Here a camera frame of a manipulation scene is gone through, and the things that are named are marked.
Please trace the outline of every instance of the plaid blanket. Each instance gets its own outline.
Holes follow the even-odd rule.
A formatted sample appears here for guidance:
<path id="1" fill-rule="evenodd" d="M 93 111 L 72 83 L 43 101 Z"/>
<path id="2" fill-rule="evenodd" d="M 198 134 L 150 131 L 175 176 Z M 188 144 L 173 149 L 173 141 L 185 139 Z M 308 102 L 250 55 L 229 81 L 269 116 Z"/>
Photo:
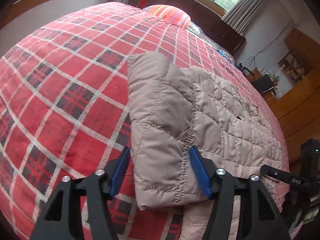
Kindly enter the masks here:
<path id="1" fill-rule="evenodd" d="M 65 175 L 88 176 L 130 146 L 127 58 L 158 51 L 180 68 L 196 65 L 235 84 L 257 105 L 287 150 L 263 98 L 227 59 L 192 33 L 121 3 L 71 13 L 33 32 L 0 60 L 0 209 L 21 239 Z M 280 206 L 288 187 L 277 186 Z M 140 211 L 133 165 L 108 203 L 122 239 L 178 239 L 182 214 Z M 91 239 L 86 199 L 81 199 Z"/>

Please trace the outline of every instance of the silver bolt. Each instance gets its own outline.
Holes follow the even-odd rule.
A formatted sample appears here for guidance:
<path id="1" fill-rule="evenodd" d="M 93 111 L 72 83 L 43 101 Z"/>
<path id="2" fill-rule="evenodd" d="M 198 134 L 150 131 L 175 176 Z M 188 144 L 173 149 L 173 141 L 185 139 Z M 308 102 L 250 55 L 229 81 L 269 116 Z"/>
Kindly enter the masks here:
<path id="1" fill-rule="evenodd" d="M 224 169 L 216 169 L 216 173 L 218 175 L 224 175 L 224 174 L 226 174 L 226 170 L 224 170 Z"/>
<path id="2" fill-rule="evenodd" d="M 259 178 L 259 176 L 253 174 L 250 176 L 250 179 L 253 181 L 258 181 L 260 178 Z"/>
<path id="3" fill-rule="evenodd" d="M 70 176 L 63 176 L 62 177 L 63 182 L 68 182 L 69 180 L 71 180 Z"/>
<path id="4" fill-rule="evenodd" d="M 96 172 L 94 174 L 96 174 L 97 176 L 101 176 L 105 173 L 104 170 L 100 169 L 100 170 L 96 170 Z"/>

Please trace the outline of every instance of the dark wooden headboard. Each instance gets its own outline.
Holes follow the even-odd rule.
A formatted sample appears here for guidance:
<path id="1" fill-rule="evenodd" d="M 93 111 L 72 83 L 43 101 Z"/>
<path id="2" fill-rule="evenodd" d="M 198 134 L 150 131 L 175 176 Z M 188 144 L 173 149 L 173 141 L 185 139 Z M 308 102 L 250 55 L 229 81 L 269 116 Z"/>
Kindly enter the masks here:
<path id="1" fill-rule="evenodd" d="M 210 39 L 232 55 L 245 43 L 243 36 L 222 21 L 214 11 L 196 0 L 167 0 L 166 4 L 185 11 Z"/>

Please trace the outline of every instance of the wire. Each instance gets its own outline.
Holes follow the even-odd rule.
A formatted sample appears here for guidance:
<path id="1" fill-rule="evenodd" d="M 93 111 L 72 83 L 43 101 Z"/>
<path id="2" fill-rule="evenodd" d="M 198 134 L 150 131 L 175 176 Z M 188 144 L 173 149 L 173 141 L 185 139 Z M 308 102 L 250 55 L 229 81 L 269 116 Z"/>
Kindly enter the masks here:
<path id="1" fill-rule="evenodd" d="M 266 50 L 268 50 L 268 49 L 271 47 L 271 45 L 272 45 L 274 42 L 277 41 L 277 39 L 281 36 L 281 34 L 289 27 L 289 25 L 290 25 L 291 23 L 294 24 L 294 22 L 291 20 L 291 21 L 287 24 L 287 26 L 276 36 L 276 38 L 273 39 L 271 42 L 269 42 L 261 51 L 257 52 L 254 56 L 248 57 L 247 60 L 244 62 L 244 65 L 246 65 L 247 61 L 249 61 L 247 67 L 250 68 L 250 67 L 252 66 L 252 64 L 253 64 L 253 67 L 254 67 L 254 66 L 255 66 L 255 61 L 256 61 L 257 55 L 259 55 L 260 53 L 265 52 Z M 280 44 L 284 41 L 284 39 L 285 39 L 285 38 L 283 38 L 283 40 L 282 40 L 279 44 L 276 42 L 276 44 L 277 44 L 277 45 L 280 45 Z"/>

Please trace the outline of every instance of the pillow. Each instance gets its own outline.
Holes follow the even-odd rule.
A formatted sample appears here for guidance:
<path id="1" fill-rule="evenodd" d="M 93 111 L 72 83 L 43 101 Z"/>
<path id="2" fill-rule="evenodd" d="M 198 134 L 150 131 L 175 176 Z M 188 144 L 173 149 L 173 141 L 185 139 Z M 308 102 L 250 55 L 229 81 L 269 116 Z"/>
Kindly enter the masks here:
<path id="1" fill-rule="evenodd" d="M 149 14 L 160 17 L 161 19 L 176 24 L 182 29 L 188 29 L 191 18 L 181 9 L 170 5 L 152 5 L 143 9 Z"/>

